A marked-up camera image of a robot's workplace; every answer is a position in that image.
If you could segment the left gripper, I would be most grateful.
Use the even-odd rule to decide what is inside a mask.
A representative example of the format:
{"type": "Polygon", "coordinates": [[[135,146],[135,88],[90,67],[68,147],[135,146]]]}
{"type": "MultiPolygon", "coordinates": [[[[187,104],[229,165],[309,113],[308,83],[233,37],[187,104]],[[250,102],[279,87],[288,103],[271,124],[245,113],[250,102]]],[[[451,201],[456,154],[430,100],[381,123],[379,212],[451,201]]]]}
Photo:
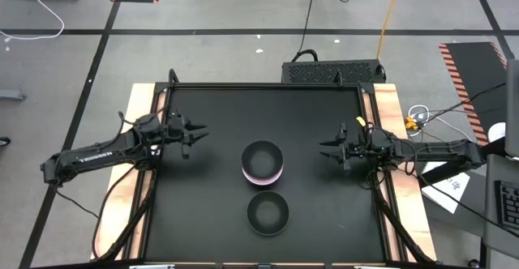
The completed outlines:
{"type": "Polygon", "coordinates": [[[186,116],[184,116],[184,119],[185,130],[183,131],[174,130],[166,126],[163,144],[179,143],[181,147],[182,158],[187,160],[190,158],[189,152],[191,146],[196,142],[200,141],[202,138],[208,136],[208,132],[190,133],[190,131],[201,130],[203,128],[206,128],[207,126],[201,124],[192,124],[191,120],[186,116]]]}

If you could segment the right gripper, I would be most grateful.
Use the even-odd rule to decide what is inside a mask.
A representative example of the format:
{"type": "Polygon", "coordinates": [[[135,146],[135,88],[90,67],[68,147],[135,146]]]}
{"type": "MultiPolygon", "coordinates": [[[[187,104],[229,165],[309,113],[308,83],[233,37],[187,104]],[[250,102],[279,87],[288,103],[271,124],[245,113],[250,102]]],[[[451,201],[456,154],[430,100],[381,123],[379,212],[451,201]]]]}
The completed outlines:
{"type": "Polygon", "coordinates": [[[375,155],[368,143],[368,135],[366,127],[360,127],[357,133],[357,142],[350,142],[348,140],[348,126],[345,123],[341,124],[339,131],[339,138],[331,141],[320,143],[325,147],[339,147],[339,152],[320,152],[322,156],[330,159],[339,160],[339,164],[344,171],[351,170],[350,158],[365,158],[368,159],[375,155]]]}

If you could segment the pink bowl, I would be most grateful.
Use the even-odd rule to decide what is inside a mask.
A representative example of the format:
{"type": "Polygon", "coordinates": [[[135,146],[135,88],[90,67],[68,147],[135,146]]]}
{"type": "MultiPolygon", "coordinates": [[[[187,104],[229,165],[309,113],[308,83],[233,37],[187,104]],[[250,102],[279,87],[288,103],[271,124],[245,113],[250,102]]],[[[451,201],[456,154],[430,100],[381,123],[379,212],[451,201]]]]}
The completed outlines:
{"type": "Polygon", "coordinates": [[[283,173],[283,169],[284,169],[284,166],[282,165],[279,169],[274,170],[274,174],[272,176],[256,177],[256,176],[253,176],[252,174],[248,173],[246,168],[244,166],[242,166],[242,174],[252,184],[255,184],[257,186],[267,186],[267,185],[271,185],[272,183],[274,183],[275,181],[277,181],[279,179],[279,177],[283,173]]]}

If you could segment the black bowl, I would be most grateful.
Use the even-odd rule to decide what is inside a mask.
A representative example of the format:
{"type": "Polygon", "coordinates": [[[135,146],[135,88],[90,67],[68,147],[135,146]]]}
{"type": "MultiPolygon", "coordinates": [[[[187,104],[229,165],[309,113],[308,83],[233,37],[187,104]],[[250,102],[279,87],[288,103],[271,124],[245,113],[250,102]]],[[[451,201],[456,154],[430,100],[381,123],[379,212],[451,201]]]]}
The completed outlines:
{"type": "Polygon", "coordinates": [[[290,218],[286,200],[277,192],[265,190],[255,195],[247,206],[247,220],[251,228],[262,236],[281,233],[290,218]]]}

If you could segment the wooden table board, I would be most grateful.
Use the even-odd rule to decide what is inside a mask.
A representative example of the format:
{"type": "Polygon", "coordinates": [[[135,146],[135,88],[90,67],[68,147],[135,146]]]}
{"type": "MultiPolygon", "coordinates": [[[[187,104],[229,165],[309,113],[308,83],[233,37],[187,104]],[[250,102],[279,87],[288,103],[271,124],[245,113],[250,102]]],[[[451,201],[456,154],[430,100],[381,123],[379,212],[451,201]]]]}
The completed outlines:
{"type": "MultiPolygon", "coordinates": [[[[154,83],[135,83],[131,89],[126,119],[133,121],[154,110],[155,104],[162,107],[164,103],[165,95],[155,95],[154,83]]],[[[372,120],[375,115],[378,115],[384,129],[399,137],[405,137],[405,127],[395,84],[376,83],[374,97],[370,98],[366,94],[364,104],[367,107],[368,119],[372,120]]],[[[139,172],[130,169],[130,165],[121,164],[111,169],[109,187],[114,191],[102,209],[103,216],[99,227],[94,230],[93,252],[103,254],[115,242],[129,221],[133,202],[140,203],[143,200],[136,193],[148,190],[150,177],[151,173],[146,172],[144,185],[140,187],[137,184],[139,172]]],[[[392,187],[396,196],[400,221],[423,252],[428,257],[435,259],[435,247],[418,180],[397,170],[392,172],[392,187]]]]}

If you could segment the black perforated computer case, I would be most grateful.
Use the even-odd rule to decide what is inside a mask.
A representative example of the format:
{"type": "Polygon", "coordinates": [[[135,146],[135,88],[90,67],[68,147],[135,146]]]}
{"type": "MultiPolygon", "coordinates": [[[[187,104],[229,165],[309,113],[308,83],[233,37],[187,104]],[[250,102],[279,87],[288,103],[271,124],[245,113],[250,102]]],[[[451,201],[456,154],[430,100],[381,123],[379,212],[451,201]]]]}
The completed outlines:
{"type": "Polygon", "coordinates": [[[284,62],[282,83],[385,83],[384,67],[377,59],[284,62]]]}

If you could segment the white paper sheet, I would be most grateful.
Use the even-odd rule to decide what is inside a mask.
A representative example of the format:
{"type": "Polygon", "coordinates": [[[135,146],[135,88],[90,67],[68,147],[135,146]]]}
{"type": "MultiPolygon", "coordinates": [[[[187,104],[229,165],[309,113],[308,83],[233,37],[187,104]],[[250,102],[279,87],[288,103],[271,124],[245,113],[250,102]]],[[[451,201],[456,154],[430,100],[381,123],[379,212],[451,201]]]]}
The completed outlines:
{"type": "Polygon", "coordinates": [[[421,191],[433,203],[454,214],[469,181],[470,176],[468,174],[459,173],[431,186],[423,187],[421,191]]]}

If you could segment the white cup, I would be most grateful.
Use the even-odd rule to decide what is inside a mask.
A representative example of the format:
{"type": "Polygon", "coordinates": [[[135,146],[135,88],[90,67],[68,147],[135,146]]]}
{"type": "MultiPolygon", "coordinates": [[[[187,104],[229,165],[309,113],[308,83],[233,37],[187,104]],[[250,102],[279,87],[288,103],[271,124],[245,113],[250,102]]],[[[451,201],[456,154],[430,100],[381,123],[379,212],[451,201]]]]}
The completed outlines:
{"type": "Polygon", "coordinates": [[[501,139],[506,134],[506,123],[505,122],[497,122],[492,125],[487,132],[488,141],[490,143],[495,142],[498,139],[501,139]]]}

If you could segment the grey desk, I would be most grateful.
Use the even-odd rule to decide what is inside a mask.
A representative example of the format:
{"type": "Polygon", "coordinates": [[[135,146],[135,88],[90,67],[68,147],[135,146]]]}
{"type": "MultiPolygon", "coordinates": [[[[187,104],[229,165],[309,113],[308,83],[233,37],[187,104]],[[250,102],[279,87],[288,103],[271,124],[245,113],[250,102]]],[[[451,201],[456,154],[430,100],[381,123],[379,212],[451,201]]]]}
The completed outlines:
{"type": "Polygon", "coordinates": [[[519,184],[519,161],[502,156],[487,158],[485,229],[483,243],[493,250],[519,259],[519,232],[500,224],[497,216],[495,181],[509,181],[519,184]]]}

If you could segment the black keyboard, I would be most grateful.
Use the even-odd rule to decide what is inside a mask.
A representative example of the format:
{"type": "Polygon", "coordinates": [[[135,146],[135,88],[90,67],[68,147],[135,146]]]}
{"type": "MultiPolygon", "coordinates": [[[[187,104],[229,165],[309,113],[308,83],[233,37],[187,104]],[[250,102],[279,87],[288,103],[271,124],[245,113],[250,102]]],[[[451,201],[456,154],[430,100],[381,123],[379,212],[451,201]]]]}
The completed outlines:
{"type": "Polygon", "coordinates": [[[495,198],[500,224],[519,232],[519,184],[495,181],[495,198]]]}

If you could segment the grey monitor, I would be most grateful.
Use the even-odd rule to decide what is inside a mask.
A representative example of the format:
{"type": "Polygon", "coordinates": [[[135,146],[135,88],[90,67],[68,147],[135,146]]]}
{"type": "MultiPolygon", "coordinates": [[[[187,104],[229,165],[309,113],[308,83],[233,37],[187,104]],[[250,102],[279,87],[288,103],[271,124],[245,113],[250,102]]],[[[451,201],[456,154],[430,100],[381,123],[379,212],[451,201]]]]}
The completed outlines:
{"type": "Polygon", "coordinates": [[[505,150],[519,157],[519,60],[507,62],[505,150]]]}

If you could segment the grey furniture foot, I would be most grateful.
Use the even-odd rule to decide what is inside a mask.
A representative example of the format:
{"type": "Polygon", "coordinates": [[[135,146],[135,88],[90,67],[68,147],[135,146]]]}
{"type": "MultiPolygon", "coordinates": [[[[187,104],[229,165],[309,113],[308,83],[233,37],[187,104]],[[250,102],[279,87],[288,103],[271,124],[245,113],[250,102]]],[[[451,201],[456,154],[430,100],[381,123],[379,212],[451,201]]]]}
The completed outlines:
{"type": "Polygon", "coordinates": [[[0,99],[23,101],[26,99],[26,96],[21,90],[0,89],[0,99]]]}

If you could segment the black table frame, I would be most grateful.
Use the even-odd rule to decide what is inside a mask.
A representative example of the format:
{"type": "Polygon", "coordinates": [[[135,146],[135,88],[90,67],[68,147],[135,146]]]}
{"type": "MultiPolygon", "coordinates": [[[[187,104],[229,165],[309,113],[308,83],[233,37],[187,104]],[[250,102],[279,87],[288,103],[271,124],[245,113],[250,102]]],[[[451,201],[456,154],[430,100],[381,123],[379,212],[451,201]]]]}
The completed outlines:
{"type": "Polygon", "coordinates": [[[363,159],[351,160],[351,173],[320,152],[345,123],[348,139],[357,139],[356,117],[367,118],[365,88],[354,84],[154,83],[162,123],[180,113],[208,136],[182,158],[178,143],[159,147],[153,166],[139,172],[137,184],[151,173],[148,190],[136,195],[131,216],[103,254],[137,258],[145,263],[245,267],[274,265],[344,265],[410,259],[388,219],[375,205],[380,186],[392,198],[392,174],[370,170],[363,159]],[[257,186],[242,174],[241,156],[258,140],[275,143],[284,156],[277,181],[257,186]],[[261,191],[280,194],[290,218],[276,236],[256,233],[247,206],[261,191]]]}

